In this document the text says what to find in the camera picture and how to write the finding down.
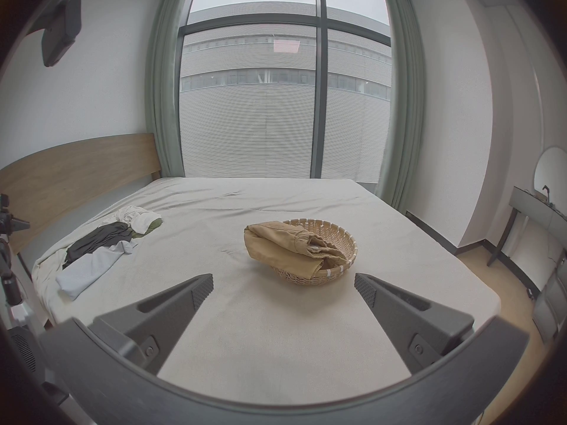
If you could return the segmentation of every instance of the white bed sheet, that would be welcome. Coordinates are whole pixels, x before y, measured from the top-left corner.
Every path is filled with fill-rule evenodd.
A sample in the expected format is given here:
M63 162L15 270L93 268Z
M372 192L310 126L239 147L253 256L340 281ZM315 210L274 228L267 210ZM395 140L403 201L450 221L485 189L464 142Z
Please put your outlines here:
M70 301L55 280L66 247L126 205L160 213L163 224ZM248 257L246 225L292 218L328 220L350 231L359 248L350 272L323 286L297 286ZM214 291L159 377L227 400L305 404L410 376L355 290L355 272L470 313L475 329L500 311L496 293L456 257L348 180L160 179L59 241L32 277L54 322L74 316L88 325L97 315L212 273Z

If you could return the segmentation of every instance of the building window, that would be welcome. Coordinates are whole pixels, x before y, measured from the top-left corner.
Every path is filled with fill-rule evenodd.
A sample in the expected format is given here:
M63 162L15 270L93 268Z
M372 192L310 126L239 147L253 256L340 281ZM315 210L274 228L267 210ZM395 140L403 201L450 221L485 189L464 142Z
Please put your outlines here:
M378 182L391 98L386 4L327 0L330 28L326 49L319 50L317 5L317 0L193 0L180 30L189 32L179 77L186 176ZM281 20L270 23L275 14ZM256 15L254 22L247 22L249 15ZM223 24L214 28L217 18ZM209 22L192 30L203 21ZM356 27L367 29L364 37ZM323 54L325 92L317 78ZM326 111L316 112L321 102ZM326 115L322 122L315 120L320 115ZM316 130L322 123L324 132Z

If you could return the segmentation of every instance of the table leg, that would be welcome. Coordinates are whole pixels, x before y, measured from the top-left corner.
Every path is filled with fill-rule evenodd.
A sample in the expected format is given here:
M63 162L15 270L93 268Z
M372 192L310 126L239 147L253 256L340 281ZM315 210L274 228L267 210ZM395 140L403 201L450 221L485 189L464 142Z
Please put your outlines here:
M504 229L504 233L502 233L502 237L500 238L500 241L498 242L498 245L496 246L496 250L491 255L491 258L488 260L488 263L486 263L487 266L492 265L494 260L496 258L498 258L498 254L502 251L502 247L504 247L504 244L506 243L506 239L508 239L508 235L510 234L510 231L512 230L512 226L514 226L514 221L516 220L517 215L518 215L518 210L515 209L515 208L512 208L512 212L510 213L510 218L508 219L508 223L506 224L506 228Z

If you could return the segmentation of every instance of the light blue garment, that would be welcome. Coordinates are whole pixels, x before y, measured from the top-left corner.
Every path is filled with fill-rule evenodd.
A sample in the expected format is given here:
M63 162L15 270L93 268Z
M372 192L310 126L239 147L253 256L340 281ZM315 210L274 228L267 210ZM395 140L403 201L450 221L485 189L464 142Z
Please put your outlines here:
M377 196L406 212L425 114L425 61L412 0L386 0L392 34L390 126Z
M75 300L91 283L110 269L123 254L131 254L136 241L119 241L110 247L99 247L75 260L55 277L61 290Z
M185 176L175 94L175 46L185 0L162 0L155 15L146 60L146 126L154 133L162 177Z

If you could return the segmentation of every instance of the folded tan pants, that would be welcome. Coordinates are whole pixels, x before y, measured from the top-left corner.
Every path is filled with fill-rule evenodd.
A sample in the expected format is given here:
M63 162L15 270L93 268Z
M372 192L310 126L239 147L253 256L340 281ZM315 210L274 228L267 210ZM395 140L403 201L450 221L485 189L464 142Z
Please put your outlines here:
M346 257L305 228L282 222L264 222L245 228L245 245L253 258L298 277L310 279L320 269L344 265Z

